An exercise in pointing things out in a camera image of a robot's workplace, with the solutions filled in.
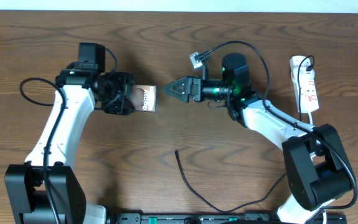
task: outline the black cable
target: black cable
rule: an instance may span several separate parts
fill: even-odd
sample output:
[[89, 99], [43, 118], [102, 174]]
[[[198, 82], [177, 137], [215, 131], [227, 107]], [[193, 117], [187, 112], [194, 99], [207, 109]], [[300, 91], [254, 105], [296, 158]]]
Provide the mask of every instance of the black cable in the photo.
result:
[[313, 64], [311, 64], [310, 66], [314, 66], [314, 56], [313, 55], [309, 55], [309, 56], [306, 56], [302, 61], [301, 63], [299, 64], [299, 67], [298, 67], [298, 76], [296, 78], [297, 82], [298, 82], [298, 110], [299, 110], [299, 121], [302, 121], [302, 113], [301, 113], [301, 84], [300, 84], [300, 81], [299, 81], [299, 73], [300, 73], [300, 70], [301, 70], [301, 66], [302, 66], [302, 63], [308, 59], [308, 58], [313, 58]]
[[108, 108], [109, 106], [111, 106], [115, 101], [117, 101], [122, 95], [121, 91], [118, 91], [116, 97], [114, 97], [114, 99], [110, 100], [109, 103], [107, 103], [106, 105], [104, 105], [103, 107], [99, 107], [99, 108], [94, 108], [94, 110], [104, 110], [106, 108]]
[[263, 198], [261, 198], [261, 199], [259, 199], [259, 200], [256, 200], [256, 201], [253, 201], [253, 202], [248, 202], [248, 203], [245, 203], [245, 204], [243, 204], [243, 205], [240, 205], [240, 206], [238, 206], [238, 207], [236, 207], [236, 208], [233, 208], [233, 209], [224, 211], [224, 210], [220, 210], [220, 209], [216, 208], [214, 205], [212, 205], [211, 203], [209, 203], [205, 198], [203, 198], [203, 196], [201, 196], [199, 193], [197, 193], [196, 190], [194, 190], [194, 189], [190, 186], [189, 182], [188, 182], [187, 179], [186, 179], [186, 176], [185, 176], [185, 173], [184, 173], [184, 171], [183, 171], [183, 168], [182, 168], [182, 166], [181, 166], [178, 150], [175, 151], [175, 156], [176, 156], [176, 158], [177, 158], [178, 167], [179, 167], [179, 171], [180, 171], [181, 177], [182, 177], [182, 179], [183, 179], [183, 181], [184, 181], [186, 187], [191, 191], [191, 193], [193, 193], [195, 196], [197, 196], [199, 199], [201, 199], [204, 203], [206, 203], [206, 204], [207, 204], [208, 206], [210, 206], [212, 209], [214, 209], [214, 210], [217, 211], [217, 212], [221, 212], [221, 213], [231, 213], [231, 212], [234, 212], [234, 211], [236, 211], [236, 210], [238, 210], [238, 209], [240, 209], [240, 208], [243, 208], [243, 207], [245, 207], [245, 206], [252, 205], [252, 204], [255, 204], [255, 203], [259, 203], [259, 202], [263, 202], [264, 200], [266, 200], [266, 198], [270, 195], [270, 193], [272, 193], [273, 189], [278, 185], [278, 183], [280, 183], [280, 181], [281, 181], [281, 180], [285, 177], [285, 175], [287, 174], [287, 173], [283, 174], [283, 175], [276, 181], [276, 183], [273, 184], [273, 186], [270, 188], [270, 190], [267, 192], [267, 194], [266, 194]]
[[327, 148], [333, 154], [333, 156], [335, 156], [339, 160], [339, 162], [343, 165], [343, 167], [345, 168], [346, 174], [347, 174], [347, 176], [349, 177], [349, 179], [351, 181], [351, 187], [353, 188], [353, 198], [352, 198], [352, 200], [347, 205], [324, 206], [321, 209], [344, 209], [344, 208], [350, 208], [351, 206], [353, 206], [355, 204], [355, 202], [357, 201], [357, 197], [358, 197], [358, 189], [357, 189], [356, 177], [350, 172], [350, 170], [349, 170], [348, 166], [346, 165], [346, 163], [344, 162], [343, 158], [336, 152], [336, 150], [328, 142], [326, 142], [323, 139], [321, 139], [315, 133], [313, 133], [313, 132], [311, 132], [311, 131], [309, 131], [309, 130], [307, 130], [305, 128], [300, 127], [297, 122], [292, 123], [291, 121], [289, 121], [289, 120], [281, 117], [280, 115], [274, 113], [274, 111], [272, 111], [270, 109], [270, 107], [266, 105], [266, 99], [267, 99], [267, 95], [268, 95], [269, 89], [270, 89], [270, 74], [269, 74], [269, 69], [267, 67], [266, 61], [263, 58], [262, 54], [258, 51], [258, 49], [256, 49], [254, 46], [252, 46], [251, 44], [249, 44], [247, 42], [243, 42], [243, 41], [240, 41], [240, 40], [232, 40], [232, 41], [228, 41], [228, 42], [223, 43], [223, 44], [219, 44], [218, 46], [214, 47], [213, 49], [211, 49], [209, 51], [203, 52], [201, 54], [201, 57], [203, 57], [204, 55], [209, 54], [209, 53], [213, 52], [214, 50], [216, 50], [216, 49], [218, 49], [218, 48], [220, 48], [222, 46], [225, 46], [227, 44], [244, 44], [244, 45], [250, 47], [252, 50], [254, 50], [254, 52], [259, 56], [260, 60], [262, 61], [263, 65], [265, 67], [266, 78], [267, 78], [267, 86], [266, 86], [264, 97], [262, 99], [262, 103], [263, 103], [265, 109], [268, 112], [270, 112], [271, 114], [273, 114], [274, 116], [276, 116], [278, 119], [280, 119], [280, 120], [292, 125], [294, 128], [298, 128], [299, 130], [304, 131], [307, 134], [310, 134], [311, 136], [313, 136], [317, 141], [320, 142], [320, 144], [322, 144], [325, 148]]
[[37, 81], [41, 81], [41, 80], [44, 80], [43, 78], [28, 78], [26, 80], [23, 80], [21, 83], [20, 83], [20, 86], [19, 86], [19, 91], [20, 91], [20, 94], [28, 101], [30, 101], [31, 103], [33, 104], [36, 104], [36, 105], [40, 105], [40, 106], [53, 106], [53, 103], [40, 103], [40, 102], [37, 102], [35, 100], [31, 100], [28, 96], [26, 96], [24, 94], [24, 91], [23, 91], [23, 85], [29, 81], [33, 81], [33, 80], [37, 80]]
[[209, 105], [211, 102], [212, 102], [212, 100], [208, 101], [208, 103], [207, 103], [207, 106], [209, 109], [216, 110], [216, 109], [223, 109], [226, 107], [225, 105], [219, 105], [219, 106], [212, 107]]
[[116, 56], [111, 52], [110, 49], [106, 48], [106, 50], [107, 50], [107, 52], [109, 52], [109, 54], [111, 55], [111, 57], [114, 59], [114, 62], [116, 63], [115, 66], [114, 66], [114, 68], [113, 68], [113, 69], [111, 70], [111, 72], [110, 72], [110, 73], [114, 73], [114, 72], [116, 72], [117, 69], [118, 69], [118, 61], [117, 61], [117, 58], [116, 58]]
[[49, 150], [50, 150], [50, 145], [51, 145], [53, 136], [54, 136], [54, 134], [56, 132], [57, 126], [59, 125], [60, 119], [63, 116], [64, 109], [66, 108], [67, 100], [66, 100], [66, 97], [63, 94], [62, 90], [58, 86], [56, 86], [54, 83], [52, 83], [52, 82], [50, 82], [50, 81], [48, 81], [46, 79], [43, 79], [43, 78], [28, 78], [28, 79], [23, 80], [20, 83], [19, 89], [20, 89], [20, 93], [22, 94], [22, 96], [26, 100], [30, 101], [31, 103], [35, 103], [37, 105], [42, 105], [42, 106], [53, 106], [53, 105], [50, 105], [50, 104], [39, 103], [39, 102], [36, 102], [34, 100], [31, 100], [30, 98], [28, 98], [24, 94], [23, 85], [25, 83], [27, 83], [27, 82], [30, 82], [30, 81], [40, 81], [40, 82], [47, 83], [47, 84], [53, 86], [59, 92], [60, 96], [62, 97], [62, 105], [60, 107], [59, 114], [58, 114], [58, 116], [56, 118], [56, 121], [55, 121], [55, 124], [53, 125], [52, 130], [50, 131], [50, 134], [49, 134], [49, 137], [48, 137], [48, 140], [47, 140], [47, 145], [44, 147], [44, 163], [43, 163], [43, 166], [42, 166], [42, 174], [43, 174], [43, 177], [44, 177], [45, 190], [47, 192], [47, 197], [48, 197], [48, 201], [49, 201], [49, 204], [50, 204], [50, 208], [52, 209], [52, 213], [53, 213], [53, 216], [55, 218], [56, 223], [60, 224], [59, 214], [57, 212], [55, 201], [53, 200], [52, 193], [50, 191], [49, 176], [48, 176], [48, 155], [50, 153]]

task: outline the cable connector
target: cable connector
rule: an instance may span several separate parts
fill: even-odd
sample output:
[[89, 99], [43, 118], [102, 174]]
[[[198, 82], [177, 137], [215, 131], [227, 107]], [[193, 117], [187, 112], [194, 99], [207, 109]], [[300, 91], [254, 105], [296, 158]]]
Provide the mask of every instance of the cable connector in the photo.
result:
[[203, 62], [211, 57], [211, 55], [207, 54], [206, 52], [207, 51], [201, 54], [199, 54], [198, 52], [194, 52], [189, 56], [194, 69], [202, 68]]
[[313, 68], [314, 68], [314, 64], [311, 64], [311, 65], [309, 65], [309, 66], [306, 68], [306, 71], [307, 71], [307, 72], [310, 72], [310, 71], [313, 70]]
[[198, 52], [192, 53], [189, 56], [189, 58], [190, 58], [191, 63], [193, 64], [194, 69], [198, 69], [198, 68], [201, 68], [203, 66], [203, 63], [200, 62], [200, 60], [198, 59], [199, 58]]

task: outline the wooden table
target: wooden table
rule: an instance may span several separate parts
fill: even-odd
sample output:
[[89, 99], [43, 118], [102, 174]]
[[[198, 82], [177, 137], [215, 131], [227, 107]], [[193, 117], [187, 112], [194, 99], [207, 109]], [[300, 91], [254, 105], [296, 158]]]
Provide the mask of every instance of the wooden table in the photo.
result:
[[[78, 43], [90, 41], [116, 54], [119, 71], [161, 90], [185, 75], [201, 75], [189, 54], [227, 40], [259, 48], [272, 77], [268, 98], [292, 116], [288, 61], [293, 55], [316, 57], [320, 109], [314, 122], [338, 130], [358, 181], [358, 15], [0, 11], [0, 223], [12, 222], [4, 173], [9, 164], [23, 163], [50, 113], [20, 96], [23, 79], [54, 80], [76, 60]], [[230, 52], [247, 56], [254, 87], [264, 91], [259, 58], [241, 45], [212, 54], [211, 76], [220, 77], [221, 59]], [[109, 57], [106, 63], [114, 64]], [[29, 84], [27, 92], [53, 101], [47, 85]], [[285, 171], [282, 152], [232, 122], [226, 110], [210, 110], [206, 102], [184, 104], [161, 91], [157, 110], [127, 117], [95, 111], [89, 117], [75, 168], [88, 202], [145, 213], [214, 212], [184, 185], [176, 149], [191, 185], [221, 209], [262, 198]], [[266, 201], [247, 209], [277, 209], [289, 194], [285, 180]], [[358, 223], [358, 202], [345, 213], [349, 223]]]

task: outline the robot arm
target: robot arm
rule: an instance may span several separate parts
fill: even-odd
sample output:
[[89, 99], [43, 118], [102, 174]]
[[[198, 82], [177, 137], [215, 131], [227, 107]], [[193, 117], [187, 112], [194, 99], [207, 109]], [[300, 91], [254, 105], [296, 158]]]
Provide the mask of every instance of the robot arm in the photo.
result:
[[[23, 165], [10, 165], [5, 174], [16, 223], [56, 223], [59, 220], [67, 224], [110, 222], [105, 207], [86, 203], [85, 194], [73, 173], [81, 133], [88, 116], [95, 110], [96, 101], [101, 101], [99, 110], [105, 113], [129, 115], [134, 111], [128, 99], [134, 82], [132, 75], [122, 72], [100, 75], [104, 72], [104, 58], [104, 46], [80, 43], [78, 62], [71, 63], [56, 77], [55, 88], [62, 91], [66, 107], [62, 108], [62, 96], [56, 91], [52, 112], [38, 143]], [[22, 82], [21, 88], [27, 81], [31, 79]], [[57, 128], [52, 135], [55, 123]], [[48, 162], [44, 164], [44, 152], [50, 135], [52, 141]], [[44, 165], [48, 172], [47, 179], [44, 178]], [[35, 189], [45, 181], [50, 186], [49, 189], [45, 186], [47, 191]], [[53, 198], [58, 215], [52, 213], [50, 198]]]
[[[315, 127], [299, 122], [278, 110], [269, 100], [262, 99], [252, 89], [249, 68], [242, 54], [226, 55], [222, 62], [222, 80], [209, 79], [208, 67], [205, 63], [210, 58], [209, 53], [231, 43], [248, 45], [257, 52], [270, 81], [266, 63], [259, 51], [248, 43], [232, 41], [201, 54], [198, 52], [191, 54], [190, 59], [194, 68], [203, 69], [202, 78], [184, 77], [164, 86], [163, 90], [185, 103], [189, 102], [189, 98], [195, 102], [225, 100], [224, 105], [233, 121], [238, 121], [245, 128], [257, 131], [279, 147], [284, 154], [292, 195], [277, 210], [277, 215], [281, 222], [305, 223], [320, 208], [325, 208], [356, 186], [339, 135], [328, 124]], [[326, 161], [314, 166], [311, 159], [314, 156], [324, 156]], [[350, 204], [357, 198], [357, 190], [354, 192], [354, 199]]]

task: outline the white power strip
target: white power strip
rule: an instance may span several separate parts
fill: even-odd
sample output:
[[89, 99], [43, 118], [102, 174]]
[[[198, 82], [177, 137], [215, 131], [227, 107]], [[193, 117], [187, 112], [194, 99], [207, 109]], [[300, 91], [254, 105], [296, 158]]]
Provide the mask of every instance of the white power strip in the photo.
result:
[[294, 56], [290, 60], [291, 66], [291, 79], [293, 82], [293, 88], [295, 91], [295, 98], [296, 98], [296, 108], [298, 108], [299, 112], [299, 94], [301, 94], [301, 113], [311, 113], [316, 111], [318, 106], [318, 99], [317, 99], [317, 92], [316, 86], [314, 85], [314, 69], [311, 71], [306, 71], [306, 68], [311, 65], [310, 59], [306, 59], [300, 68], [299, 72], [299, 83], [301, 86], [301, 92], [299, 93], [298, 90], [298, 69], [299, 64], [305, 56]]

